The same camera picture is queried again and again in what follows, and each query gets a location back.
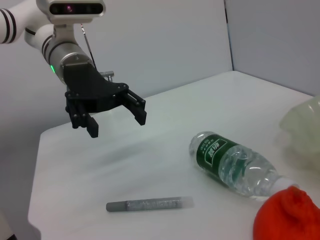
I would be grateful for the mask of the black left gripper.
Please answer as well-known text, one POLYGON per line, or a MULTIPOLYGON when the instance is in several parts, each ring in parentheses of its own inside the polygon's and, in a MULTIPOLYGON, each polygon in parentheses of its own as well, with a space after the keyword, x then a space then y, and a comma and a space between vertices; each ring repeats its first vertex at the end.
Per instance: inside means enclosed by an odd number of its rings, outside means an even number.
POLYGON ((73 129, 85 128, 92 138, 99 136, 99 125, 89 113, 100 113, 123 105, 141 125, 146 124, 146 101, 125 83, 109 82, 90 63, 66 65, 64 82, 76 103, 68 101, 65 110, 73 129))

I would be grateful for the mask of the red-orange toy orange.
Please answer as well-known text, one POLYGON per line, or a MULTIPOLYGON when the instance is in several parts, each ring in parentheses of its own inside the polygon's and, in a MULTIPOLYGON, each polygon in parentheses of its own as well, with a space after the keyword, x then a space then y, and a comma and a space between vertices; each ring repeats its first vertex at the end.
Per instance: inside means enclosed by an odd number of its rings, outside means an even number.
POLYGON ((320 240, 320 208, 291 186, 273 194, 253 223, 253 240, 320 240))

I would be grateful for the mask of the water bottle with green label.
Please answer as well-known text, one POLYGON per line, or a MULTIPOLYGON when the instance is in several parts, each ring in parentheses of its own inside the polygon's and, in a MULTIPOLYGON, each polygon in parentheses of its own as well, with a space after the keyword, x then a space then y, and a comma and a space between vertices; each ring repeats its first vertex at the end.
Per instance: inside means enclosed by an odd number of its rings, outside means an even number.
POLYGON ((196 134, 190 141, 189 154, 205 174, 247 198, 266 200, 282 190, 298 187, 260 153, 212 131, 196 134))

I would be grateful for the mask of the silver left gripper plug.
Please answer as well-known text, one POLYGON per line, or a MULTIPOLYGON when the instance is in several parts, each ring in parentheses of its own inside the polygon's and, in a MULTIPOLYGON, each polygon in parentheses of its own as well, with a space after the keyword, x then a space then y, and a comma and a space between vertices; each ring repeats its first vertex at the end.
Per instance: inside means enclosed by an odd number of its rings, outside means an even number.
POLYGON ((115 76, 115 73, 113 71, 105 71, 100 72, 100 75, 108 82, 113 82, 113 77, 115 76))

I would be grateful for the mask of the translucent green fruit plate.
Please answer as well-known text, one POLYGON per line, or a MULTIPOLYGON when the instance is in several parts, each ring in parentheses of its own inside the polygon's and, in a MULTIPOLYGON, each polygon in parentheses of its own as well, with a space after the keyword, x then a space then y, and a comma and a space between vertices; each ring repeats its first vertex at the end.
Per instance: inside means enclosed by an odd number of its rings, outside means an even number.
POLYGON ((320 175, 320 95, 284 115, 275 142, 282 148, 287 164, 320 175))

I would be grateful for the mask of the grey pen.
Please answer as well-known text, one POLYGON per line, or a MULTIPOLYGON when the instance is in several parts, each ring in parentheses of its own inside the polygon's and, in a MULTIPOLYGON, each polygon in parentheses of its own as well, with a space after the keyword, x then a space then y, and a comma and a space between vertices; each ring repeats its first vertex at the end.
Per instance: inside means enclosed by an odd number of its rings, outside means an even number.
POLYGON ((105 208, 109 213, 116 213, 185 209, 192 208, 193 206, 194 201, 192 197, 179 196, 108 202, 105 208))

